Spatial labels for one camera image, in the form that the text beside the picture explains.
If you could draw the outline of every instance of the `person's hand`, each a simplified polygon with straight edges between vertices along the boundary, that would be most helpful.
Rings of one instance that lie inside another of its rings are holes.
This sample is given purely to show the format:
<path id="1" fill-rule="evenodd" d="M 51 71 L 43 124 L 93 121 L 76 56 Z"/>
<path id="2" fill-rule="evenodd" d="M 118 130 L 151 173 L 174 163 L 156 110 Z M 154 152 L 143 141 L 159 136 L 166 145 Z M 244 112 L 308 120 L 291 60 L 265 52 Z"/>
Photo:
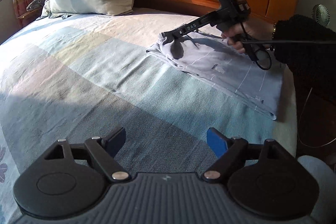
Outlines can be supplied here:
<path id="1" fill-rule="evenodd" d="M 274 25 L 264 20 L 249 17 L 247 21 L 243 23 L 245 31 L 248 35 L 258 40 L 272 40 Z M 222 37 L 230 37 L 227 41 L 229 46 L 233 46 L 239 53 L 245 53 L 243 44 L 240 41 L 235 42 L 231 37 L 237 34 L 244 33 L 240 23 L 233 25 L 229 30 L 222 32 Z"/>

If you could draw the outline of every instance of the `bracelet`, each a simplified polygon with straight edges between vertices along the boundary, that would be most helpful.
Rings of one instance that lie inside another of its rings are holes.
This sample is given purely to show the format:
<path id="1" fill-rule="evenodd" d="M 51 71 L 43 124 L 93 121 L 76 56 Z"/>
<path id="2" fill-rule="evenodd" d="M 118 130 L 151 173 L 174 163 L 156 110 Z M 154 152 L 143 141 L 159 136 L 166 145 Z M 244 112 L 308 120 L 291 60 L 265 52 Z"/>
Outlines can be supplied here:
<path id="1" fill-rule="evenodd" d="M 275 34 L 276 29 L 277 29 L 277 24 L 274 23 L 274 26 L 273 26 L 273 33 L 272 33 L 272 40 L 274 39 L 274 34 Z"/>

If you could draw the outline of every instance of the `silver screw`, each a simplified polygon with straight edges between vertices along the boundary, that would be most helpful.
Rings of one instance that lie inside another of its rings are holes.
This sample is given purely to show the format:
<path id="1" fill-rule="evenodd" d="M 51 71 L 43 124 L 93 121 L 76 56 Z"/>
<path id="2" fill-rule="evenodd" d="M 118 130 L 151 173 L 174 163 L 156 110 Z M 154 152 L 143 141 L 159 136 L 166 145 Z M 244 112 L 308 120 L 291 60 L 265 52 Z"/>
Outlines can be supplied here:
<path id="1" fill-rule="evenodd" d="M 204 177 L 206 179 L 218 179 L 221 174 L 217 171 L 207 171 L 204 173 Z"/>
<path id="2" fill-rule="evenodd" d="M 118 171 L 112 174 L 112 178 L 115 180 L 125 180 L 125 179 L 128 179 L 128 177 L 129 177 L 129 174 L 124 171 Z"/>

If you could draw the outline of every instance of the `gray garment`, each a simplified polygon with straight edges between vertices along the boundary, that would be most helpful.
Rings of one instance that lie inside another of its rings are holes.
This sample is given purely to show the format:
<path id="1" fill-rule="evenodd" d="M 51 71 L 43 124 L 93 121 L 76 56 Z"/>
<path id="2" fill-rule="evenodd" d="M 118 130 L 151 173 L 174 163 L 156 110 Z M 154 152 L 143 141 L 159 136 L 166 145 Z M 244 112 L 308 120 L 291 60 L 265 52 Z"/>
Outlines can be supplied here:
<path id="1" fill-rule="evenodd" d="M 285 65 L 270 52 L 272 68 L 261 70 L 247 55 L 222 42 L 221 37 L 202 32 L 176 40 L 170 32 L 163 32 L 147 53 L 275 120 Z"/>

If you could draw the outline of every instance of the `colorful bedspread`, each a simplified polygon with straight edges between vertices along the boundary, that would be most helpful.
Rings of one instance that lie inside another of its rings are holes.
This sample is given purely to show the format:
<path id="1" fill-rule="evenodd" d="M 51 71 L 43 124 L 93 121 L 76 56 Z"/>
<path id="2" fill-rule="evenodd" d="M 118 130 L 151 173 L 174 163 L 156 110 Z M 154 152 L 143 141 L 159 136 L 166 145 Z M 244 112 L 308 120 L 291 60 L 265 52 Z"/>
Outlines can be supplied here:
<path id="1" fill-rule="evenodd" d="M 123 126 L 115 159 L 132 175 L 204 171 L 216 160 L 209 127 L 252 143 L 273 137 L 295 153 L 290 78 L 274 122 L 146 53 L 158 33 L 193 18 L 139 9 L 42 19 L 0 46 L 0 223 L 20 215 L 16 178 L 59 138 L 81 143 Z"/>

